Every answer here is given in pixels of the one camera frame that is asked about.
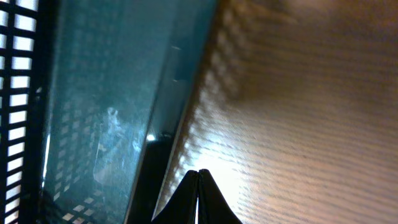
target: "wooden surface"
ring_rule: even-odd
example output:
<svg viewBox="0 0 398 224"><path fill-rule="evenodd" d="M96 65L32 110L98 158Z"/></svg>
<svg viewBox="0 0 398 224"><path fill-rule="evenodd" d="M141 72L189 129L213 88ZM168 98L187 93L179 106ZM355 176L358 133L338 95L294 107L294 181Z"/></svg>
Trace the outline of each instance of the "wooden surface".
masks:
<svg viewBox="0 0 398 224"><path fill-rule="evenodd" d="M398 223L397 10L221 1L157 211L206 168L243 223Z"/></svg>

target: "wood grain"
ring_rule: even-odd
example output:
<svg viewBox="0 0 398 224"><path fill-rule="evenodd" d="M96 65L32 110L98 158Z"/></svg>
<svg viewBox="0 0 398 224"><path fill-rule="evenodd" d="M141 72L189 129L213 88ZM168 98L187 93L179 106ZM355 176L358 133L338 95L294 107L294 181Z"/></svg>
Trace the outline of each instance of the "wood grain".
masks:
<svg viewBox="0 0 398 224"><path fill-rule="evenodd" d="M397 1L221 1L157 212L209 169L244 223L398 223Z"/></svg>

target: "wooden table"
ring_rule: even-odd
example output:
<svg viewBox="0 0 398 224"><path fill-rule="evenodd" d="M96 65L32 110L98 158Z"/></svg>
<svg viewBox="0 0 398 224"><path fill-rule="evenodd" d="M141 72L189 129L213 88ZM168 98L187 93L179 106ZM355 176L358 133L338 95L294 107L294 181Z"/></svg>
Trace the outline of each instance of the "wooden table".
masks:
<svg viewBox="0 0 398 224"><path fill-rule="evenodd" d="M243 223L398 223L397 11L222 0L157 211L206 168Z"/></svg>

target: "brown wooden surface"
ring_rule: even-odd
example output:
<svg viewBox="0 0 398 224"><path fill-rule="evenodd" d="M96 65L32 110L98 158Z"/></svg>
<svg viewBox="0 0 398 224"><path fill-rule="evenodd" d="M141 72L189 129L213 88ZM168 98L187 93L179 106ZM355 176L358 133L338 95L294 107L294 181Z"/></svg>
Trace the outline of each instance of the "brown wooden surface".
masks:
<svg viewBox="0 0 398 224"><path fill-rule="evenodd" d="M160 195L209 169L244 223L398 223L398 1L221 1Z"/></svg>

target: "black pointed object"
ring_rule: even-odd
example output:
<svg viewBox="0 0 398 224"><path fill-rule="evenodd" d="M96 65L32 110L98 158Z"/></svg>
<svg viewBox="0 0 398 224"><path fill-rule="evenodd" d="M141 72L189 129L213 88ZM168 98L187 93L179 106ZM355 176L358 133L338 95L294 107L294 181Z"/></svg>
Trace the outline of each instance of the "black pointed object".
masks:
<svg viewBox="0 0 398 224"><path fill-rule="evenodd" d="M229 208L210 172L188 171L152 224L193 224L197 198L198 224L242 224Z"/></svg>
<svg viewBox="0 0 398 224"><path fill-rule="evenodd" d="M194 224L198 198L198 172L188 171L152 224Z"/></svg>

